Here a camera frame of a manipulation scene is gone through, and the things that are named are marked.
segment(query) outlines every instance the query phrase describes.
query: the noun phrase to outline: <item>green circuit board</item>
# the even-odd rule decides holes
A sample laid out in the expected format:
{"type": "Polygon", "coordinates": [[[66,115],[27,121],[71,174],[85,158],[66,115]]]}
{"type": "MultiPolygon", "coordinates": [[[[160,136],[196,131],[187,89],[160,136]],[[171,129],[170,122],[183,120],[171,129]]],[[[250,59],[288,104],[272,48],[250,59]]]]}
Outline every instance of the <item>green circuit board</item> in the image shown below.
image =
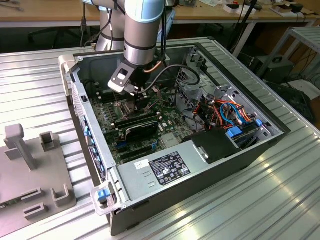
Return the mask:
{"type": "Polygon", "coordinates": [[[127,100],[120,100],[108,103],[102,103],[99,99],[92,99],[91,105],[95,116],[99,122],[102,133],[106,139],[114,160],[118,165],[142,158],[146,155],[166,149],[166,144],[162,136],[170,134],[174,136],[177,142],[193,134],[189,125],[183,120],[181,115],[172,104],[170,105],[170,94],[161,91],[150,96],[147,107],[136,111],[133,115],[124,113],[122,104],[127,100]],[[155,134],[143,140],[131,143],[125,142],[125,129],[118,129],[113,124],[130,120],[136,117],[144,117],[154,114],[153,117],[146,119],[148,121],[157,121],[158,130],[155,134]]]}

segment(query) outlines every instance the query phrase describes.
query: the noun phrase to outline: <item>wooden desk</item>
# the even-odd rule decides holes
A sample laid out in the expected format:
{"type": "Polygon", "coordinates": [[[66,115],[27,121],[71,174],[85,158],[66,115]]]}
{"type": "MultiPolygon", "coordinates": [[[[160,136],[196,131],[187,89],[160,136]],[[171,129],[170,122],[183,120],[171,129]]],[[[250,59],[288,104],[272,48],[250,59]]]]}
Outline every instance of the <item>wooden desk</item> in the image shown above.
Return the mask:
{"type": "MultiPolygon", "coordinates": [[[[24,11],[0,7],[0,28],[74,27],[81,24],[83,3],[80,0],[19,1],[24,11]]],[[[86,4],[85,16],[89,26],[100,25],[100,14],[95,6],[86,4]]]]}
{"type": "MultiPolygon", "coordinates": [[[[254,15],[251,15],[248,19],[250,22],[296,22],[297,16],[282,17],[272,10],[270,5],[262,4],[263,9],[257,11],[254,15]]],[[[196,4],[196,7],[177,6],[175,8],[175,24],[208,24],[208,23],[233,23],[238,21],[239,15],[236,13],[228,13],[223,9],[222,5],[215,7],[204,4],[200,1],[196,4]]],[[[320,16],[309,15],[304,20],[303,17],[298,19],[298,22],[314,22],[319,19],[320,16]]]]}

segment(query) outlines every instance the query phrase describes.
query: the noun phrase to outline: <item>desk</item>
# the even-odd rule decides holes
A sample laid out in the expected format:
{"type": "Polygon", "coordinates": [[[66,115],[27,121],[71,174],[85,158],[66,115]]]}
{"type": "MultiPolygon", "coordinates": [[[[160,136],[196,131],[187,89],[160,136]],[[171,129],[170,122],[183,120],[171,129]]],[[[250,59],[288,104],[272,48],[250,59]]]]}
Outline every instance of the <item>desk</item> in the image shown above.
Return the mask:
{"type": "MultiPolygon", "coordinates": [[[[91,47],[0,54],[0,144],[7,114],[25,127],[25,138],[57,133],[77,205],[9,234],[17,239],[319,239],[320,132],[216,41],[170,40],[168,45],[200,43],[291,133],[248,168],[111,237],[107,218],[95,213],[93,187],[68,110],[58,56],[92,51],[91,47]],[[28,109],[32,114],[25,117],[28,109]]],[[[224,77],[209,65],[220,84],[224,77]]]]}
{"type": "MultiPolygon", "coordinates": [[[[0,7],[0,28],[31,28],[31,27],[74,27],[80,26],[83,4],[80,0],[21,0],[24,12],[0,7]]],[[[239,40],[233,55],[237,57],[248,40],[257,23],[296,23],[307,22],[311,27],[320,16],[282,17],[263,5],[248,19],[248,26],[239,40]]],[[[100,14],[95,6],[86,4],[88,26],[100,25],[100,14]]],[[[237,23],[239,15],[227,13],[223,6],[211,7],[199,2],[196,7],[178,6],[175,8],[174,24],[221,24],[237,23]]]]}
{"type": "MultiPolygon", "coordinates": [[[[306,22],[306,27],[312,27],[314,23],[320,19],[320,16],[308,15],[306,18],[292,16],[282,17],[277,13],[270,10],[270,5],[262,4],[263,9],[257,11],[254,15],[251,15],[247,20],[249,23],[239,40],[233,55],[238,57],[242,48],[246,44],[251,32],[255,28],[257,23],[303,23],[306,22]]],[[[196,7],[182,7],[178,6],[175,8],[175,19],[174,24],[226,24],[226,23],[237,23],[239,15],[236,13],[227,13],[223,10],[222,5],[211,7],[207,4],[199,2],[196,7]]]]}

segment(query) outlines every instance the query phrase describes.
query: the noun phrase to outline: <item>blue cable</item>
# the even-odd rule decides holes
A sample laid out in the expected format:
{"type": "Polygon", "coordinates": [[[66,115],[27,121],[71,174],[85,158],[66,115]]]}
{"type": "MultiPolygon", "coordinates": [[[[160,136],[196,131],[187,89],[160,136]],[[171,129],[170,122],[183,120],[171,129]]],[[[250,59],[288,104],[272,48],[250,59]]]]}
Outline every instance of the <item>blue cable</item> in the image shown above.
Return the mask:
{"type": "Polygon", "coordinates": [[[224,115],[224,113],[223,113],[222,106],[223,106],[223,104],[222,104],[222,105],[221,105],[221,107],[220,107],[220,114],[221,114],[221,117],[222,117],[226,122],[228,122],[228,123],[232,124],[232,126],[234,127],[234,126],[235,126],[235,124],[234,124],[232,121],[228,120],[228,119],[225,117],[225,115],[224,115]]]}
{"type": "Polygon", "coordinates": [[[247,121],[239,114],[239,111],[237,110],[237,108],[236,108],[233,104],[228,103],[228,102],[222,104],[221,107],[220,107],[221,116],[222,116],[222,118],[223,118],[225,121],[227,121],[228,123],[231,123],[232,126],[235,126],[234,123],[233,123],[232,121],[228,120],[228,119],[225,117],[225,115],[223,114],[223,109],[222,109],[222,108],[223,108],[224,105],[229,105],[229,106],[231,106],[231,107],[234,109],[234,111],[235,111],[236,115],[238,116],[238,118],[241,120],[241,122],[243,122],[243,123],[246,123],[246,122],[247,122],[247,121]]]}

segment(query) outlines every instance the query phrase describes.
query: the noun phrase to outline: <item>motherboard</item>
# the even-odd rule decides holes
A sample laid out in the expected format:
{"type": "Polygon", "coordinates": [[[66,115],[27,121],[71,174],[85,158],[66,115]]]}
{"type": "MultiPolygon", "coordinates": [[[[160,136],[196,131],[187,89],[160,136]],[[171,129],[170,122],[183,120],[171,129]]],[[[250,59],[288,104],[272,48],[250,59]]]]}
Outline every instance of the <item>motherboard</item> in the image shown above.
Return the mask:
{"type": "Polygon", "coordinates": [[[172,101],[172,91],[157,89],[148,95],[146,107],[130,112],[127,99],[91,100],[95,116],[118,165],[180,144],[194,133],[172,101]]]}

